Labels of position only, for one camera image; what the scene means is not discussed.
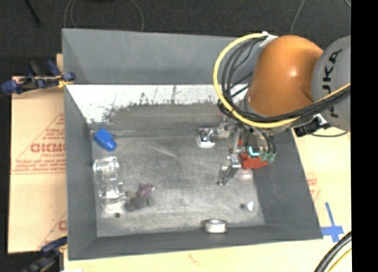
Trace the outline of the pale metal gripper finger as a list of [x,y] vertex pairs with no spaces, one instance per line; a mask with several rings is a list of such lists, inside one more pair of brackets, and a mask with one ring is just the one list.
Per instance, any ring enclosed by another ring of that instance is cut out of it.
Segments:
[[228,116],[222,116],[221,120],[216,126],[217,138],[229,138],[232,129],[233,127],[230,124],[230,118]]
[[219,186],[226,186],[229,179],[234,177],[241,166],[238,156],[227,156],[221,162],[217,184]]

